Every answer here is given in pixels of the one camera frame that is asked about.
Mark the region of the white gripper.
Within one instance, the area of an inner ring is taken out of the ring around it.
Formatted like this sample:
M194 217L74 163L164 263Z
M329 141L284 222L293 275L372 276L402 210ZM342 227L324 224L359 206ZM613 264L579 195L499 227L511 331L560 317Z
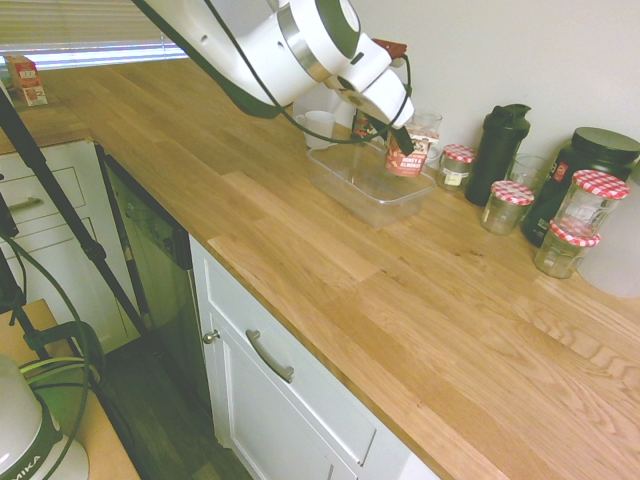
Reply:
M387 69L359 97L358 108L373 118L392 124L393 137L404 155L414 151L414 143L404 126L414 115L414 106L398 75Z

